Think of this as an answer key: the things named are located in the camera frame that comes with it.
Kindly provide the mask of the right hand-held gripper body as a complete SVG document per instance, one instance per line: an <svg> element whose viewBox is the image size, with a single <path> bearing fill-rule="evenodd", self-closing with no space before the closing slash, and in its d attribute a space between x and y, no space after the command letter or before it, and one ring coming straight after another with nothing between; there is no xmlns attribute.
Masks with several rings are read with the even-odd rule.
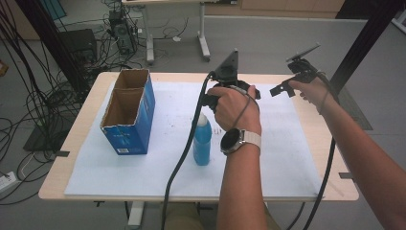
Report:
<svg viewBox="0 0 406 230"><path fill-rule="evenodd" d="M298 52L286 60L287 67L295 75L296 81L310 83L317 77L318 70L305 59L305 55L317 49L319 46L320 44L316 43L313 47Z"/></svg>

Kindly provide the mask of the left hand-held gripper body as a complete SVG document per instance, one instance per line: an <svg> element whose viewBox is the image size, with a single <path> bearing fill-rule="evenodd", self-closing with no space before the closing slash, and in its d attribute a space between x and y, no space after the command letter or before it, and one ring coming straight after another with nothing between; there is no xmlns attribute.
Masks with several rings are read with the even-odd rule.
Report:
<svg viewBox="0 0 406 230"><path fill-rule="evenodd" d="M248 89L251 86L244 80L237 78L238 68L238 50L234 50L228 55L222 63L211 71L208 75L208 80L217 81L214 87L228 87L239 91L242 94L248 93ZM260 92L255 90L255 100L260 100ZM218 97L205 94L201 98L201 105L208 106L212 111L215 111L217 106Z"/></svg>

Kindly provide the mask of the blue bottle with white cap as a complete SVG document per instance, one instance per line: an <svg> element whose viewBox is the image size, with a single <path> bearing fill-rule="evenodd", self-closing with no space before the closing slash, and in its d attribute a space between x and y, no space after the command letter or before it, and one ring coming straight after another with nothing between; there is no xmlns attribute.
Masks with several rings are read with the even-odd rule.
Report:
<svg viewBox="0 0 406 230"><path fill-rule="evenodd" d="M193 158L198 166L207 166L210 162L212 127L206 115L199 115L193 136Z"/></svg>

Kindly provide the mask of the blue cardboard box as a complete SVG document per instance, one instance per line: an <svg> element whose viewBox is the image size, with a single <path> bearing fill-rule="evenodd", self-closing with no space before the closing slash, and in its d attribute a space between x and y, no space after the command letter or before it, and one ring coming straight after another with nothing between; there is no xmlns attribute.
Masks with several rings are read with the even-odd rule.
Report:
<svg viewBox="0 0 406 230"><path fill-rule="evenodd" d="M123 70L112 88L100 124L117 154L147 154L154 109L149 71Z"/></svg>

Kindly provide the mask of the person's right hand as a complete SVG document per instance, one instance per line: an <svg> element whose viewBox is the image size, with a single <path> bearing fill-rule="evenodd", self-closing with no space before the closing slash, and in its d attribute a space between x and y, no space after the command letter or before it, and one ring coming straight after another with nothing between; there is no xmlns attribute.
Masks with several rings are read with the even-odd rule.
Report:
<svg viewBox="0 0 406 230"><path fill-rule="evenodd" d="M305 100L314 104L320 115L337 105L332 93L327 89L327 86L319 79L315 79L310 83L303 83L296 80L291 80L289 85L300 91L300 96Z"/></svg>

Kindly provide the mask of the person's left hand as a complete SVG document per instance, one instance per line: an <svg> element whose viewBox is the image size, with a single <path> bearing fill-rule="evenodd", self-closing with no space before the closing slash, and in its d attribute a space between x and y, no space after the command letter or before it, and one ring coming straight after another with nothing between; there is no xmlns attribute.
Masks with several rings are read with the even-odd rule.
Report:
<svg viewBox="0 0 406 230"><path fill-rule="evenodd" d="M255 100L254 85L248 88L247 94L226 87L213 87L208 94L218 97L214 118L224 130L239 128L261 134L260 112Z"/></svg>

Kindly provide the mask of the black metal stand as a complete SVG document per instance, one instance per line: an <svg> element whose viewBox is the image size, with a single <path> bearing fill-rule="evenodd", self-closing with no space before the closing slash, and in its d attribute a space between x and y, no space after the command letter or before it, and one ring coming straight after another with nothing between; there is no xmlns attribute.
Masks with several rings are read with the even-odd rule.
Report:
<svg viewBox="0 0 406 230"><path fill-rule="evenodd" d="M42 6L41 1L15 0L15 2L47 47L73 89L81 96L87 95L90 87L84 79L79 65L60 38L54 20Z"/></svg>
<svg viewBox="0 0 406 230"><path fill-rule="evenodd" d="M404 4L406 0L383 0L378 5L329 81L334 94L340 93Z"/></svg>

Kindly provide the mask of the black computer tower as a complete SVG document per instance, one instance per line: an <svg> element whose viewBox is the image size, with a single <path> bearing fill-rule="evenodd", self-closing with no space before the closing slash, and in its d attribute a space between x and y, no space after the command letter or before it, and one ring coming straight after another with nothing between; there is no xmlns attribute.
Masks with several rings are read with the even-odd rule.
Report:
<svg viewBox="0 0 406 230"><path fill-rule="evenodd" d="M122 55L129 55L135 52L135 41L131 27L128 25L123 11L110 11L109 24L116 44Z"/></svg>

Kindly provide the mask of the black case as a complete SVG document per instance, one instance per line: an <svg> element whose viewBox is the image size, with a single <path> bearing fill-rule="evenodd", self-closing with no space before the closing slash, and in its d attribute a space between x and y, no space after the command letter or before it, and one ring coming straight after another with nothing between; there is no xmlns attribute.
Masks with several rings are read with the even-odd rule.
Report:
<svg viewBox="0 0 406 230"><path fill-rule="evenodd" d="M68 51L81 63L95 63L97 60L97 41L91 29L59 33Z"/></svg>

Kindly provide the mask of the person's legs in khaki trousers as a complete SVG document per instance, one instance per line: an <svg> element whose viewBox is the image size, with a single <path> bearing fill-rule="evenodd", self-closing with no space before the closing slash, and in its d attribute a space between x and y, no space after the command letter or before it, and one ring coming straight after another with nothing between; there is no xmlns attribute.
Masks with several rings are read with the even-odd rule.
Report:
<svg viewBox="0 0 406 230"><path fill-rule="evenodd" d="M170 203L166 211L164 230L205 230L191 202ZM281 230L266 205L259 200L220 200L215 230Z"/></svg>

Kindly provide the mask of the white table leg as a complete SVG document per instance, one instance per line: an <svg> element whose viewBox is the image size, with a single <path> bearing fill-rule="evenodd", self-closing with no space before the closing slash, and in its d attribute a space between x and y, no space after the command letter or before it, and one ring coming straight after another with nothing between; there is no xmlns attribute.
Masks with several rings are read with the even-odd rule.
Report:
<svg viewBox="0 0 406 230"><path fill-rule="evenodd" d="M143 201L133 201L129 208L127 230L140 230L144 215L145 203Z"/></svg>

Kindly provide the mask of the dark floor plate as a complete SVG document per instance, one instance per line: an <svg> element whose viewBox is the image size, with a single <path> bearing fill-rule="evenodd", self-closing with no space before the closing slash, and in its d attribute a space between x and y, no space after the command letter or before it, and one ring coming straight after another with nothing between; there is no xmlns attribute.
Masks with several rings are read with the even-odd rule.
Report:
<svg viewBox="0 0 406 230"><path fill-rule="evenodd" d="M61 149L69 129L61 126L36 126L23 146L26 151Z"/></svg>

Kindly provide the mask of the white power strip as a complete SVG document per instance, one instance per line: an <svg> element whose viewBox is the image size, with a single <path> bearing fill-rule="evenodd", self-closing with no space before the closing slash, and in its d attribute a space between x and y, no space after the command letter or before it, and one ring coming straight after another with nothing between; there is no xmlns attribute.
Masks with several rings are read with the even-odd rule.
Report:
<svg viewBox="0 0 406 230"><path fill-rule="evenodd" d="M17 183L17 178L14 172L8 172L0 177L0 193L3 193L11 186Z"/></svg>

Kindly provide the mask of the white desk frame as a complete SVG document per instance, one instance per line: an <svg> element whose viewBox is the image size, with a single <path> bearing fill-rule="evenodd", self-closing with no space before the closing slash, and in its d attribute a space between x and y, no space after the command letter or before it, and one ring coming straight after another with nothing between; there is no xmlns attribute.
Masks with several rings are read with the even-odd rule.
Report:
<svg viewBox="0 0 406 230"><path fill-rule="evenodd" d="M146 62L152 64L154 56L154 39L150 32L150 20L170 19L173 17L198 17L199 29L197 38L204 59L209 60L211 54L205 36L205 5L216 0L122 0L127 6L137 8L142 15L146 35Z"/></svg>

